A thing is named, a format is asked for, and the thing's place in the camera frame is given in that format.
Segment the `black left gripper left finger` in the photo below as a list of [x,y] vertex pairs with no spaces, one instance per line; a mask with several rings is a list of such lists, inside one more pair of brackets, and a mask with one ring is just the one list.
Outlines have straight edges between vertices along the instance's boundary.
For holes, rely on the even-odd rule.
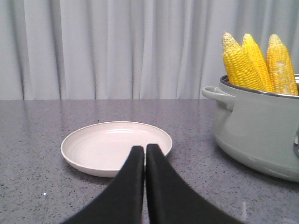
[[100,195],[65,224],[140,224],[144,188],[144,150],[133,146],[123,167]]

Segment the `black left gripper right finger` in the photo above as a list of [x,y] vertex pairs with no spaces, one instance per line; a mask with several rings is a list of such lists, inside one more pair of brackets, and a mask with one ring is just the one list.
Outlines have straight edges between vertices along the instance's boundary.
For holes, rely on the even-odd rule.
[[240,223],[189,187],[167,161],[157,144],[147,145],[145,174],[150,223]]

